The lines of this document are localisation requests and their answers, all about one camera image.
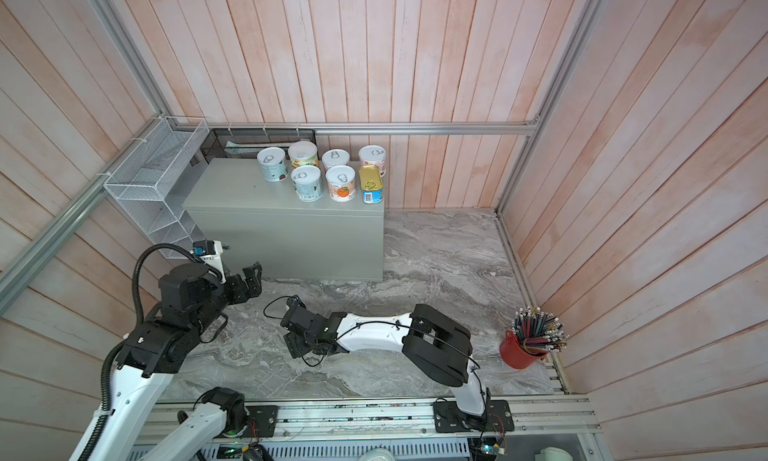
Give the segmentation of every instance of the gray box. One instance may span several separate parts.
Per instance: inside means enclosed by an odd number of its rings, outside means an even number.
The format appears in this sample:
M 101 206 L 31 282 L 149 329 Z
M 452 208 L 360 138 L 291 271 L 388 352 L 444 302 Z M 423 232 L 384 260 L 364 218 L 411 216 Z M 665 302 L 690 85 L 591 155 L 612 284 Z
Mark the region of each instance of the gray box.
M 349 202 L 331 199 L 325 176 L 322 188 L 319 200 L 302 202 L 290 178 L 268 182 L 256 159 L 216 158 L 184 209 L 207 239 L 230 246 L 232 272 L 258 261 L 264 277 L 381 281 L 384 204 L 362 202 L 359 178 Z

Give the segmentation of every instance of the can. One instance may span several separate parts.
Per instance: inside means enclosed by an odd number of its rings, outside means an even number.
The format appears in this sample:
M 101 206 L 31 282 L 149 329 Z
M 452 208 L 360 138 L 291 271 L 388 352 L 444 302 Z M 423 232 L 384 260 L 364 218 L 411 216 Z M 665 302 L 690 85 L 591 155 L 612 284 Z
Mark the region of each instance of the can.
M 288 156 L 290 156 L 290 164 L 293 168 L 305 165 L 320 166 L 320 163 L 317 162 L 317 146 L 309 140 L 291 143 L 288 146 Z
M 360 188 L 362 202 L 373 205 L 384 199 L 384 183 L 377 166 L 360 166 Z
M 290 174 L 293 179 L 293 187 L 296 196 L 301 201 L 317 201 L 322 196 L 322 183 L 320 182 L 320 168 L 312 165 L 299 166 Z
M 355 197 L 355 169 L 349 166 L 333 166 L 326 172 L 328 192 L 333 201 L 346 203 Z
M 256 159 L 259 160 L 261 174 L 267 181 L 277 182 L 288 176 L 286 152 L 282 148 L 276 146 L 264 148 L 256 155 Z
M 329 149 L 322 153 L 322 165 L 325 166 L 326 171 L 333 166 L 343 166 L 350 163 L 350 153 L 343 149 Z
M 378 166 L 379 175 L 384 176 L 386 174 L 386 149 L 378 145 L 363 146 L 357 155 L 363 165 Z

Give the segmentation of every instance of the gray marble surface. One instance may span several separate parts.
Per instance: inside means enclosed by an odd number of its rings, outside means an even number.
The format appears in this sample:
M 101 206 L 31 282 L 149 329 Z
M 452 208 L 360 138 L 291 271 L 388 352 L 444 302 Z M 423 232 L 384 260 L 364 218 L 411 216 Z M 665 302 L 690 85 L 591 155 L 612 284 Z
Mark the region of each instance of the gray marble surface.
M 523 301 L 493 214 L 388 212 L 384 256 L 381 282 L 265 280 L 260 297 L 226 309 L 229 325 L 216 341 L 190 353 L 162 399 L 190 401 L 215 386 L 240 391 L 247 399 L 450 394 L 400 353 L 337 354 L 318 367 L 291 359 L 283 343 L 285 330 L 262 314 L 266 303 L 290 294 L 298 294 L 308 309 L 324 316 L 332 311 L 389 316 L 410 312 L 416 303 L 430 304 L 472 333 L 475 359 L 482 366 L 478 373 L 493 394 L 552 392 L 542 363 L 517 371 L 498 354 L 504 331 Z M 285 310 L 281 300 L 269 313 L 282 316 Z

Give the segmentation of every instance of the red cup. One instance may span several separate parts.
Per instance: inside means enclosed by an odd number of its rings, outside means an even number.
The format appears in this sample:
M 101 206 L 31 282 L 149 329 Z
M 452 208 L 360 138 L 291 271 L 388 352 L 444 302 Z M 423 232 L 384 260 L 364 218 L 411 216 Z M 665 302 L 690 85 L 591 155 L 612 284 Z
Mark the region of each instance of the red cup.
M 531 366 L 535 360 L 547 356 L 546 353 L 537 356 L 523 351 L 520 343 L 518 343 L 518 337 L 511 331 L 507 331 L 507 336 L 502 341 L 502 345 L 498 347 L 498 352 L 502 355 L 502 360 L 516 370 L 524 370 Z

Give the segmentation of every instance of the pink wooden wall panel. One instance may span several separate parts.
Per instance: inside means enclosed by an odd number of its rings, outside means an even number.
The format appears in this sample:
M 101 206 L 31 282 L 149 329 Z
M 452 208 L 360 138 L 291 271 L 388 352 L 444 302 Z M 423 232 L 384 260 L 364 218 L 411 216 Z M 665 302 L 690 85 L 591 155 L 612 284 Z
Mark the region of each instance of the pink wooden wall panel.
M 503 211 L 616 459 L 765 456 L 767 4 L 608 0 Z
M 530 120 L 586 1 L 113 0 L 172 114 L 237 123 Z M 376 142 L 390 208 L 488 208 L 524 139 Z
M 0 271 L 154 114 L 88 0 L 0 0 Z M 49 457 L 72 451 L 98 405 L 101 360 L 135 322 L 130 275 L 149 244 L 104 201 L 3 314 L 3 446 L 35 443 L 36 426 Z M 153 255 L 145 267 L 149 307 L 171 264 Z

